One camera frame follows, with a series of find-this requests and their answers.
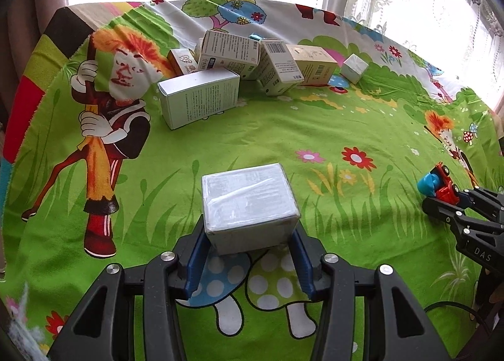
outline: orange hair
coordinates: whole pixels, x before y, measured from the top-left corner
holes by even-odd
[[[147,39],[140,32],[124,25],[115,25],[114,28],[98,29],[93,34],[93,43],[96,49],[115,54],[118,49],[142,55],[144,60],[159,69],[164,76],[175,75],[166,57],[159,52],[158,46]]]
[[[441,116],[435,111],[426,111],[425,119],[432,132],[439,134],[442,130],[453,129],[453,121],[448,116]]]

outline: cartoon print tablecloth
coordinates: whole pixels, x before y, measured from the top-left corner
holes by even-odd
[[[480,268],[422,213],[416,190],[440,160],[460,188],[504,184],[490,110],[456,76],[360,24],[280,2],[124,3],[99,29],[103,15],[58,15],[21,81],[0,180],[0,293],[43,351],[108,263],[146,263],[192,229],[201,175],[274,162],[328,251],[394,266],[422,305],[471,305]],[[329,86],[279,97],[242,81],[236,108],[170,131],[156,84],[173,76],[166,55],[207,29],[318,45],[338,68]],[[351,54],[369,63],[357,85],[339,75]],[[321,310],[282,246],[210,252],[197,291],[179,304],[187,357],[198,361],[309,359]],[[355,359],[363,317],[358,301]],[[431,317],[452,354],[475,329],[458,311]]]

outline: toy car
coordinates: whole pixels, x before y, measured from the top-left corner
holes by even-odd
[[[460,202],[459,188],[450,178],[450,170],[443,162],[439,162],[434,169],[422,177],[417,183],[420,193],[425,196],[436,197],[450,205]]]

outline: small white cube box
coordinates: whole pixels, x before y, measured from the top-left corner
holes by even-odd
[[[359,82],[362,74],[369,65],[359,58],[356,54],[350,55],[341,67],[340,74],[347,78],[353,84]]]
[[[218,255],[287,242],[299,209],[279,163],[202,177],[205,232]]]

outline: black sleeve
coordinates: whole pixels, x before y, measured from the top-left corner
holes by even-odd
[[[129,125],[128,136],[115,143],[119,151],[128,159],[136,159],[149,136],[151,124],[143,116],[137,116]]]

